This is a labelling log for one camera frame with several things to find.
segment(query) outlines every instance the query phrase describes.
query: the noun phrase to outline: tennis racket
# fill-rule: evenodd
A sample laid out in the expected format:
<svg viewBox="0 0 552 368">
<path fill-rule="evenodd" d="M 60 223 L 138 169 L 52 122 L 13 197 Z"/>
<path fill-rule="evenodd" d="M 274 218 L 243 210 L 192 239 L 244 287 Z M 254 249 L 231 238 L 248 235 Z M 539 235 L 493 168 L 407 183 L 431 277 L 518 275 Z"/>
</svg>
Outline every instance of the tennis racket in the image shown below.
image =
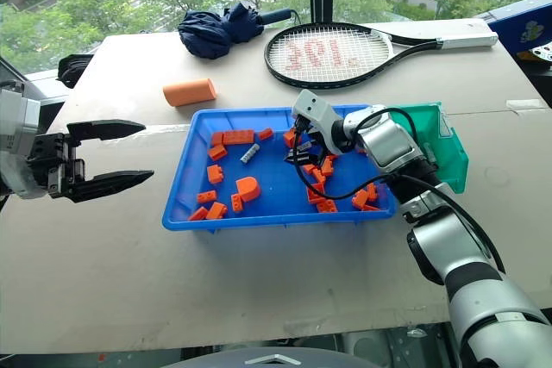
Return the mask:
<svg viewBox="0 0 552 368">
<path fill-rule="evenodd" d="M 413 53 L 490 47 L 498 39 L 494 32 L 414 39 L 350 23 L 308 23 L 274 36 L 265 48 L 265 62 L 286 84 L 332 89 L 358 84 Z M 392 43 L 409 48 L 395 53 Z"/>
</svg>

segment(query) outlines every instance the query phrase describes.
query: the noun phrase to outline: black cable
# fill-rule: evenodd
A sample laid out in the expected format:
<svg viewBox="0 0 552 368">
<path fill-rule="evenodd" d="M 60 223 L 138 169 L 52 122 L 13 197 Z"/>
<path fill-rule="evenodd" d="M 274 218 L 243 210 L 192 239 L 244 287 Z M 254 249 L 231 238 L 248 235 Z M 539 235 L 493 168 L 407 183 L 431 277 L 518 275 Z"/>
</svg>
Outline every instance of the black cable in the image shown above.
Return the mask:
<svg viewBox="0 0 552 368">
<path fill-rule="evenodd" d="M 301 18 L 299 17 L 299 13 L 297 13 L 295 9 L 290 9 L 290 11 L 295 15 L 294 24 L 297 24 L 297 22 L 299 22 L 299 25 L 302 24 Z"/>
<path fill-rule="evenodd" d="M 306 179 L 306 177 L 303 175 L 303 172 L 301 171 L 301 166 L 299 165 L 297 161 L 297 144 L 299 141 L 299 137 L 301 136 L 301 133 L 296 129 L 295 131 L 295 141 L 293 142 L 293 165 L 295 166 L 295 170 L 297 171 L 297 174 L 299 178 L 301 178 L 301 181 L 306 185 L 310 191 L 312 191 L 315 194 L 318 194 L 321 197 L 328 198 L 329 200 L 342 200 L 343 198 L 351 197 L 353 196 L 357 191 L 362 190 L 367 185 L 373 183 L 374 181 L 381 180 L 383 178 L 389 177 L 389 174 L 381 174 L 380 176 L 376 176 L 373 178 L 370 178 L 362 185 L 359 185 L 356 189 L 350 191 L 347 194 L 343 194 L 342 196 L 330 196 L 328 194 L 322 193 L 321 191 L 315 189 L 311 183 L 309 183 L 309 180 Z"/>
<path fill-rule="evenodd" d="M 367 116 L 366 118 L 364 118 L 360 123 L 359 125 L 356 126 L 356 128 L 354 129 L 353 131 L 353 134 L 351 135 L 352 137 L 356 137 L 356 135 L 359 133 L 359 130 L 361 130 L 362 126 L 364 124 L 366 124 L 368 121 L 372 120 L 373 118 L 381 115 L 381 114 L 385 114 L 387 112 L 396 112 L 397 114 L 401 114 L 404 118 L 406 118 L 406 121 L 408 121 L 409 125 L 411 126 L 411 135 L 412 135 L 412 139 L 414 140 L 414 142 L 417 143 L 417 130 L 416 130 L 416 125 L 414 125 L 414 120 L 412 120 L 412 117 L 411 115 L 406 112 L 404 109 L 401 109 L 401 108 L 385 108 L 385 109 L 380 109 L 379 111 L 376 111 L 374 112 L 373 114 L 370 114 L 369 116 Z"/>
<path fill-rule="evenodd" d="M 460 214 L 464 219 L 466 219 L 466 221 L 470 224 L 470 226 L 477 234 L 477 236 L 481 239 L 481 241 L 483 241 L 483 243 L 491 252 L 492 258 L 494 259 L 494 263 L 496 263 L 497 265 L 497 269 L 503 272 L 504 274 L 506 274 L 504 263 L 502 262 L 502 258 L 500 258 L 499 251 L 497 250 L 496 246 L 492 243 L 491 238 L 487 235 L 487 233 L 485 233 L 485 230 L 483 230 L 480 224 L 476 222 L 475 219 L 471 215 L 469 215 L 469 213 L 466 210 L 464 210 L 460 204 L 455 202 L 452 198 L 450 198 L 448 195 L 446 195 L 439 189 L 436 189 L 433 185 L 426 183 L 425 181 L 420 180 L 419 178 L 406 176 L 403 174 L 400 174 L 399 177 L 404 178 L 410 181 L 411 183 L 417 184 L 418 186 L 426 190 L 429 190 L 434 194 L 437 194 L 442 200 L 447 202 L 452 209 L 456 210 L 458 214 Z"/>
</svg>

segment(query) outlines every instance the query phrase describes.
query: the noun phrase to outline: umbrella handle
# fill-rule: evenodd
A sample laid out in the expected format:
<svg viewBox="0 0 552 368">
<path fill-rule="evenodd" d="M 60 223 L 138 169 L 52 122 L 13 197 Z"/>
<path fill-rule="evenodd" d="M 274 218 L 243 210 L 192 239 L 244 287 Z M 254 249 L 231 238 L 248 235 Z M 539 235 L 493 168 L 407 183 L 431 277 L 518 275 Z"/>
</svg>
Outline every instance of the umbrella handle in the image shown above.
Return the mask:
<svg viewBox="0 0 552 368">
<path fill-rule="evenodd" d="M 280 9 L 273 12 L 263 13 L 257 16 L 257 23 L 261 25 L 270 25 L 271 23 L 285 21 L 292 17 L 291 9 Z"/>
</svg>

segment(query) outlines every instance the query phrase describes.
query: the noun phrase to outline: orange foam cylinder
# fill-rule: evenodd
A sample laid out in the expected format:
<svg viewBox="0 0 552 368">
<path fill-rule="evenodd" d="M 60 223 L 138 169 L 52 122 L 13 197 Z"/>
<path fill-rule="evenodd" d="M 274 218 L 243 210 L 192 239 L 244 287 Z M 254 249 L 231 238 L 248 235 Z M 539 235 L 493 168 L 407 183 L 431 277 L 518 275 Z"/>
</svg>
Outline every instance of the orange foam cylinder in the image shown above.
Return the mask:
<svg viewBox="0 0 552 368">
<path fill-rule="evenodd" d="M 166 101 L 173 107 L 188 103 L 201 103 L 216 98 L 215 87 L 210 79 L 177 82 L 163 87 Z"/>
</svg>

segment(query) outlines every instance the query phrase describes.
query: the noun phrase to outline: racket handle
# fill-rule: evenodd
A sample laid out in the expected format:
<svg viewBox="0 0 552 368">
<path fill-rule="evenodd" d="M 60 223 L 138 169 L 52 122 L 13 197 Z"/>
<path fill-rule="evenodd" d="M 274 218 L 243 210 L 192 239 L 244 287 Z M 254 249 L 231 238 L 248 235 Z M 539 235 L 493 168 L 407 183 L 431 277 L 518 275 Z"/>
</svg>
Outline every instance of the racket handle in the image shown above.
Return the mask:
<svg viewBox="0 0 552 368">
<path fill-rule="evenodd" d="M 455 47 L 491 47 L 499 40 L 496 32 L 484 34 L 447 35 L 437 38 L 440 49 L 452 49 Z"/>
<path fill-rule="evenodd" d="M 284 21 L 286 19 L 290 19 L 291 17 L 291 9 L 279 9 L 258 15 L 257 22 L 261 25 L 270 25 L 271 23 Z"/>
</svg>

